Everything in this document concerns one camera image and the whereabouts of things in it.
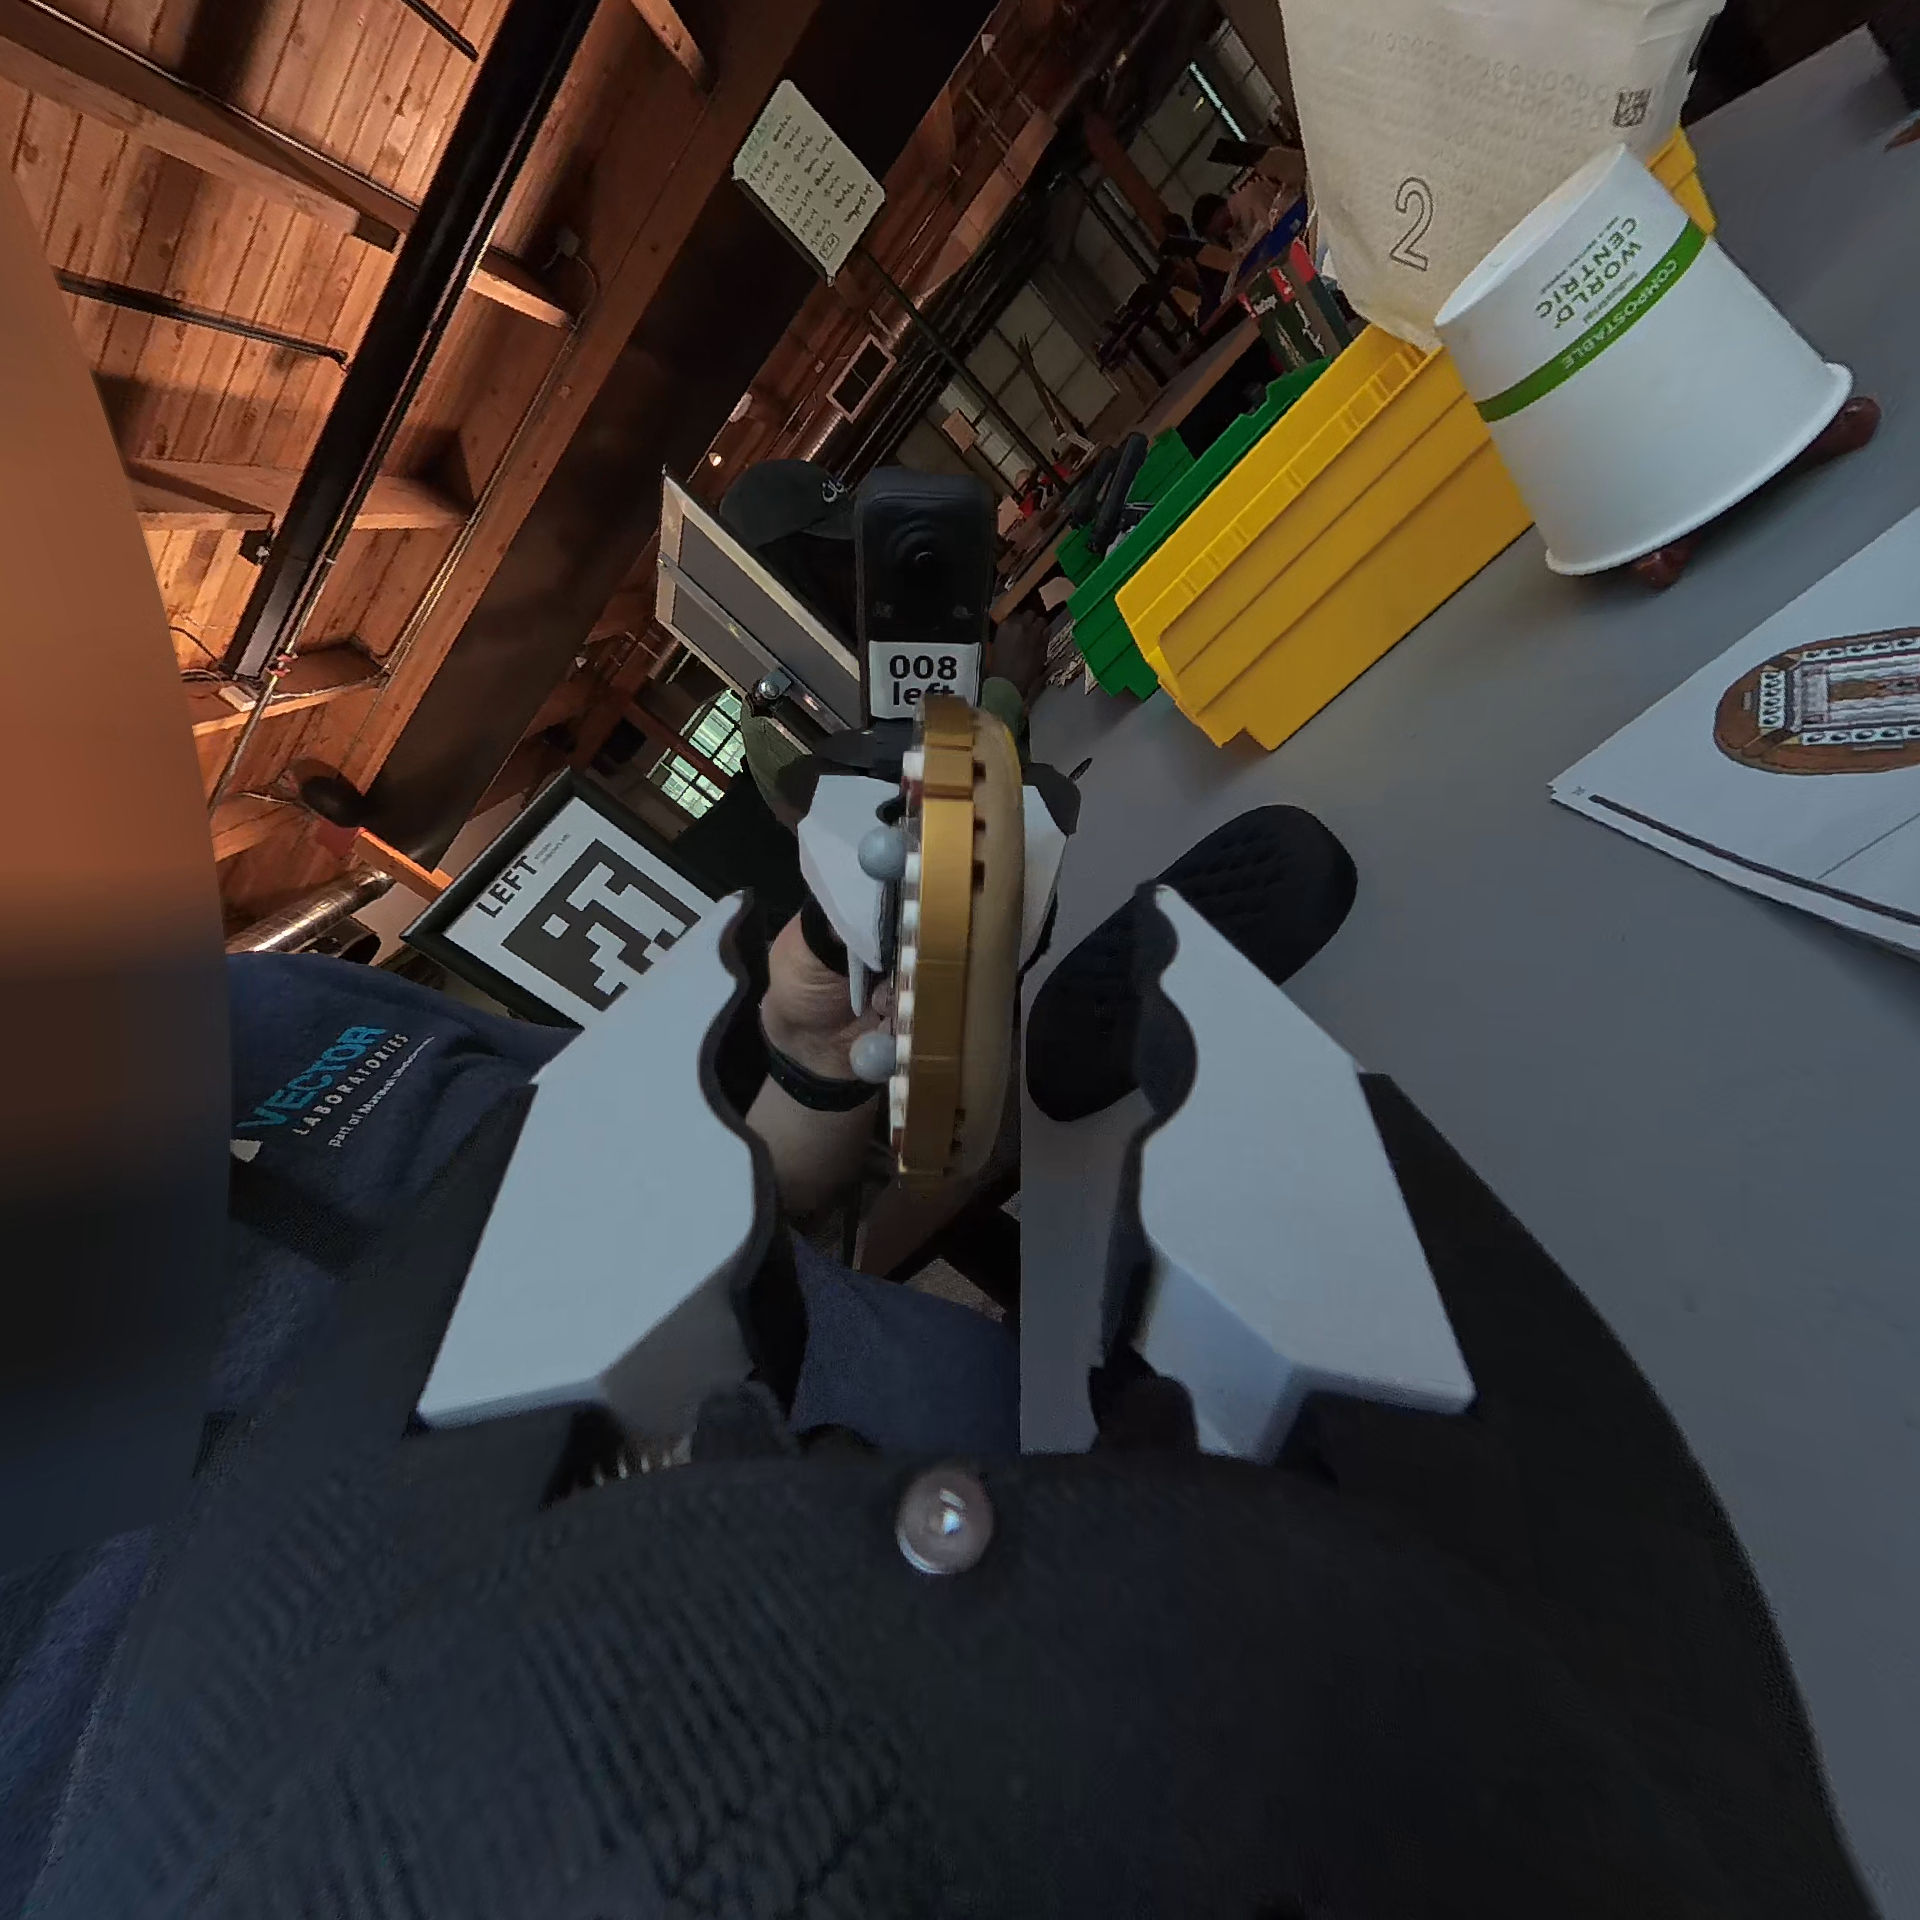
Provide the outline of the black wristband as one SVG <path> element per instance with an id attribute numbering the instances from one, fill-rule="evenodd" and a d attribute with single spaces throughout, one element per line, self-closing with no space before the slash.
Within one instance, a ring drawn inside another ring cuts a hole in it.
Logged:
<path id="1" fill-rule="evenodd" d="M 766 1028 L 761 1028 L 758 1038 L 766 1081 L 808 1114 L 854 1114 L 868 1106 L 885 1084 L 885 1079 L 872 1084 L 856 1075 L 815 1071 L 775 1044 Z"/>

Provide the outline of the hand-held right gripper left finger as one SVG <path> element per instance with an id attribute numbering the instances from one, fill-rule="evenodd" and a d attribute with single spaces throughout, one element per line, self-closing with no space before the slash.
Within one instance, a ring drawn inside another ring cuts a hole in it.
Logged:
<path id="1" fill-rule="evenodd" d="M 801 1306 L 769 1151 L 717 1060 L 757 1012 L 752 894 L 726 895 L 538 1070 L 415 1414 L 593 1409 L 687 1438 L 708 1397 L 789 1398 Z"/>

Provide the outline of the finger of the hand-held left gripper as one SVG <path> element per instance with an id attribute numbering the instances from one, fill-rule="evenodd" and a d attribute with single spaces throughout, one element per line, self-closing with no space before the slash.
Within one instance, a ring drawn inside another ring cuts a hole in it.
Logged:
<path id="1" fill-rule="evenodd" d="M 898 779 L 825 770 L 798 828 L 805 949 L 854 1012 L 898 1023 L 906 835 Z"/>
<path id="2" fill-rule="evenodd" d="M 1024 779 L 1024 943 L 1042 943 L 1049 935 L 1078 809 L 1073 779 Z"/>

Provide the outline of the person's navy sweatshirt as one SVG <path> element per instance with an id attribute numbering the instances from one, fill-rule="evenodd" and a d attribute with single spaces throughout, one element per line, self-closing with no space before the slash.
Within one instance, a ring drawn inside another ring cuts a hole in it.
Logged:
<path id="1" fill-rule="evenodd" d="M 231 1313 L 207 1387 L 215 1430 L 268 1398 L 373 1236 L 568 1042 L 316 954 L 233 954 L 226 989 Z M 5 1572 L 5 1916 L 30 1906 L 157 1533 L 132 1527 Z"/>

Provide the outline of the person's left hand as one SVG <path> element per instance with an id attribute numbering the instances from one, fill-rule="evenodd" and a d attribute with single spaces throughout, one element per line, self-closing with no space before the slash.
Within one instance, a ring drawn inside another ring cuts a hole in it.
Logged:
<path id="1" fill-rule="evenodd" d="M 761 1033 L 808 1071 L 853 1076 L 854 1042 L 893 1023 L 893 980 L 881 975 L 862 1012 L 853 1012 L 850 994 L 850 975 L 840 975 L 814 954 L 801 914 L 796 914 L 768 950 L 768 985 L 758 1003 Z"/>

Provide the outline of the hanging white notice board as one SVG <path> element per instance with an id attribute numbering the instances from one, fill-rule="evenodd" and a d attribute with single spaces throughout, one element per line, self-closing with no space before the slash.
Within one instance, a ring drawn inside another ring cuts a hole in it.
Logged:
<path id="1" fill-rule="evenodd" d="M 880 179 L 792 79 L 778 79 L 734 155 L 730 181 L 832 283 L 885 211 Z"/>

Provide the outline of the round gold lego base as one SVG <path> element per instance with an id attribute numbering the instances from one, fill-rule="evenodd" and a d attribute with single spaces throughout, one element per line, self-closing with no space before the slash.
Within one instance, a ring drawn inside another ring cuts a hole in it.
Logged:
<path id="1" fill-rule="evenodd" d="M 990 710 L 930 694 L 902 755 L 900 817 L 860 850 L 893 938 L 885 1023 L 850 1065 L 885 1093 L 900 1181 L 978 1173 L 1001 1131 L 1016 1054 L 1024 927 L 1024 782 Z"/>

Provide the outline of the silver ventilation duct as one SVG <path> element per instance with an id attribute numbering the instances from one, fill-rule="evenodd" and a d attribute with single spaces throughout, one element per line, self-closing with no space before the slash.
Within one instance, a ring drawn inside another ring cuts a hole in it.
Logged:
<path id="1" fill-rule="evenodd" d="M 390 886 L 392 879 L 380 870 L 349 870 L 236 931 L 224 950 L 229 956 L 300 954 L 361 908 L 384 898 Z"/>

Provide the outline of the yellow plastic bin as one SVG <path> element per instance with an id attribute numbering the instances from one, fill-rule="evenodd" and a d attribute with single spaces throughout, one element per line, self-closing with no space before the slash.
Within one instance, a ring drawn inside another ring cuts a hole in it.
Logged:
<path id="1" fill-rule="evenodd" d="M 1448 353 L 1367 326 L 1118 612 L 1182 718 L 1273 753 L 1529 525 Z"/>

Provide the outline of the lego instruction booklet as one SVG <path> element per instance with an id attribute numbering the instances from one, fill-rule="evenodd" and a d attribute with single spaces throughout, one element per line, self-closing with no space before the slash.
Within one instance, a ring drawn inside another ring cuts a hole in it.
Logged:
<path id="1" fill-rule="evenodd" d="M 1550 795 L 1917 956 L 1917 514 L 1552 779 Z"/>

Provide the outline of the white paper bag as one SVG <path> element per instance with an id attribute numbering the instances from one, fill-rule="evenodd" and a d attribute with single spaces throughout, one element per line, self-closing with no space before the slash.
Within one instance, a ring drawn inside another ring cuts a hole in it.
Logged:
<path id="1" fill-rule="evenodd" d="M 1282 3 L 1318 241 L 1432 353 L 1458 283 L 1553 188 L 1678 129 L 1720 3 Z"/>

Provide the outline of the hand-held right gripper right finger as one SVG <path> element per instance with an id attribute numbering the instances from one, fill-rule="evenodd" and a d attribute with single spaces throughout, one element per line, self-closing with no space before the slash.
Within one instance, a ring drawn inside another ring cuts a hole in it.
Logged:
<path id="1" fill-rule="evenodd" d="M 1135 1081 L 1098 1357 L 1182 1387 L 1209 1455 L 1311 1397 L 1455 1418 L 1474 1379 L 1352 1055 L 1172 886 L 1135 898 Z"/>

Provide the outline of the green plastic bin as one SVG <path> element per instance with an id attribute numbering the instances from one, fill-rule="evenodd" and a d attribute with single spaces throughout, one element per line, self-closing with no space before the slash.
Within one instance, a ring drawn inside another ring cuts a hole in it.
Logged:
<path id="1" fill-rule="evenodd" d="M 1088 676 L 1103 693 L 1134 694 L 1140 701 L 1159 691 L 1159 675 L 1144 661 L 1118 593 L 1152 561 L 1165 540 L 1210 495 L 1225 475 L 1285 418 L 1309 387 L 1333 366 L 1330 356 L 1271 379 L 1260 405 L 1229 421 L 1210 443 L 1192 454 L 1182 427 L 1172 426 L 1148 443 L 1143 463 L 1126 487 L 1124 510 L 1143 507 L 1108 547 L 1103 557 L 1078 580 L 1066 602 L 1072 645 Z"/>

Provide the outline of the person's blue jeans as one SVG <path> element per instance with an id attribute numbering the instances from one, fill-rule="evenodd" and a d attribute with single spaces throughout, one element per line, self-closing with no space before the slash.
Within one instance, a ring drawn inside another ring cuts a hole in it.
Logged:
<path id="1" fill-rule="evenodd" d="M 807 1315 L 796 1436 L 850 1434 L 881 1453 L 1015 1455 L 1020 1347 L 959 1302 L 860 1276 L 800 1239 Z"/>

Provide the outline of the white framed board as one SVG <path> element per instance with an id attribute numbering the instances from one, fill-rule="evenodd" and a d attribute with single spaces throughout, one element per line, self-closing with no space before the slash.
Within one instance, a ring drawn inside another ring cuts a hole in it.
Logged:
<path id="1" fill-rule="evenodd" d="M 656 623 L 743 699 L 775 693 L 798 743 L 868 725 L 856 653 L 672 474 L 661 475 Z"/>

